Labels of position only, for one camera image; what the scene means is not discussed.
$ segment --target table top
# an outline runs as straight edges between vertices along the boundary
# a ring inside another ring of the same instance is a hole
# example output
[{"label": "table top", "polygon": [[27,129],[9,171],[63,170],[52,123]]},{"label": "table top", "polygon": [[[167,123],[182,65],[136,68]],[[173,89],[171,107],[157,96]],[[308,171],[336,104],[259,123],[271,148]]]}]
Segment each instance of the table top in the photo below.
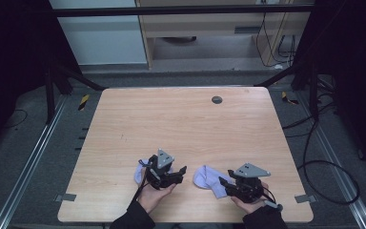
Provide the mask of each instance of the table top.
[{"label": "table top", "polygon": [[[220,96],[222,102],[212,102]],[[137,189],[139,159],[158,148],[174,156],[183,182],[151,213],[155,222],[241,222],[245,213],[229,198],[193,184],[196,169],[221,173],[244,163],[267,170],[269,184],[287,222],[313,219],[270,94],[258,87],[107,89],[100,98],[58,218],[64,222],[108,222],[125,214]]]}]

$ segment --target black sleeve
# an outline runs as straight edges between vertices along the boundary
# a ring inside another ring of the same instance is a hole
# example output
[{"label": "black sleeve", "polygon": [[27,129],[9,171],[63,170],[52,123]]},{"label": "black sleeve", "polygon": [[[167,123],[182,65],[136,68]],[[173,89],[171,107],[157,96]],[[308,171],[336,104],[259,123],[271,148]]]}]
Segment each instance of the black sleeve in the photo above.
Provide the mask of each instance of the black sleeve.
[{"label": "black sleeve", "polygon": [[116,219],[110,229],[153,229],[155,223],[139,202],[133,202],[127,209],[127,213]]},{"label": "black sleeve", "polygon": [[257,211],[246,215],[243,222],[247,229],[287,229],[281,213],[269,206],[261,207]]}]

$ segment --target black metal pole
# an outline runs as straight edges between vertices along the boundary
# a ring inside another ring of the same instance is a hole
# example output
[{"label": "black metal pole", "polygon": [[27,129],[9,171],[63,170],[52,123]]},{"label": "black metal pole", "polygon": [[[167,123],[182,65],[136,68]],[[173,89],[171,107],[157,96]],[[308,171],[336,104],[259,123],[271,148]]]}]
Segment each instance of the black metal pole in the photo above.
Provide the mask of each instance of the black metal pole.
[{"label": "black metal pole", "polygon": [[315,121],[319,120],[319,110],[317,108],[317,64],[311,60],[310,77],[310,112]]},{"label": "black metal pole", "polygon": [[65,74],[65,75],[68,75],[69,77],[72,77],[72,78],[78,80],[79,82],[93,88],[96,91],[103,91],[103,90],[107,89],[106,87],[103,87],[103,86],[100,86],[98,84],[91,82],[89,79],[85,78],[83,75],[75,73],[75,72],[65,68],[64,66],[56,65],[56,70],[58,70],[59,72]]},{"label": "black metal pole", "polygon": [[28,13],[54,17],[126,16],[160,14],[206,14],[206,13],[255,13],[255,12],[304,12],[320,10],[314,4],[286,5],[230,5],[230,6],[181,6],[181,7],[137,7],[137,8],[96,8],[32,10]]},{"label": "black metal pole", "polygon": [[305,64],[305,61],[301,60],[301,61],[293,64],[292,66],[288,67],[287,69],[281,71],[280,73],[277,73],[275,76],[267,79],[266,81],[263,81],[258,84],[254,84],[254,87],[267,88],[267,87],[271,86],[272,84],[274,84],[276,81],[284,78],[285,76],[295,73],[299,68],[303,67],[304,64]]},{"label": "black metal pole", "polygon": [[44,64],[44,79],[46,82],[46,96],[47,96],[47,124],[52,121],[55,115],[55,101],[54,101],[54,91],[51,80],[50,68]]}]

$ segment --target human hand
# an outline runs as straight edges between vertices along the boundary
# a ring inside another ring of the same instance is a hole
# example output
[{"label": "human hand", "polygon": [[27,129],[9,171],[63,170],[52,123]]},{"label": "human hand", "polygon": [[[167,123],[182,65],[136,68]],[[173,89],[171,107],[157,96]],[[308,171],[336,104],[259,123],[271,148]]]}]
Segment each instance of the human hand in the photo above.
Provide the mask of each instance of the human hand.
[{"label": "human hand", "polygon": [[[266,195],[269,195],[269,193],[266,190],[266,189],[269,189],[269,185],[264,182],[261,182],[261,185],[265,188],[264,193]],[[240,200],[237,197],[231,197],[231,200],[236,204],[236,206],[243,209],[246,212],[246,214],[251,214],[251,213],[255,212],[257,209],[264,207],[266,205],[266,203],[264,202],[264,200],[266,200],[265,197],[262,197],[253,203],[244,203],[242,200]]]},{"label": "human hand", "polygon": [[[141,170],[141,177],[144,177],[146,168]],[[156,190],[151,184],[148,184],[147,180],[143,180],[142,182],[146,182],[144,188],[142,189],[141,194],[138,197],[138,202],[145,209],[145,211],[149,214],[155,207],[159,204],[160,200],[170,194],[176,184],[172,184],[167,188]]]}]

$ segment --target light blue cloth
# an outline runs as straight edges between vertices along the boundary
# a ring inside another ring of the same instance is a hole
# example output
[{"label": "light blue cloth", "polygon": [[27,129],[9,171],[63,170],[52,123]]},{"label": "light blue cloth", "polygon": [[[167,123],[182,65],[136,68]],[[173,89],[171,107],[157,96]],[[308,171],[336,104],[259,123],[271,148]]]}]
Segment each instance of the light blue cloth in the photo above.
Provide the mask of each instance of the light blue cloth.
[{"label": "light blue cloth", "polygon": [[199,188],[211,189],[216,198],[224,198],[227,196],[227,192],[225,191],[225,187],[219,182],[219,177],[223,177],[229,183],[233,184],[229,176],[207,165],[203,165],[195,171],[193,182]]},{"label": "light blue cloth", "polygon": [[[148,164],[148,160],[147,159],[142,159],[142,162],[144,162],[145,164]],[[141,183],[141,179],[142,179],[141,169],[142,169],[142,164],[140,164],[138,162],[138,165],[136,166],[136,169],[135,169],[135,173],[133,175],[133,179],[135,180],[135,182],[137,184],[140,184]],[[169,173],[172,173],[172,172],[173,172],[173,168],[171,167],[171,169],[169,170]]]}]

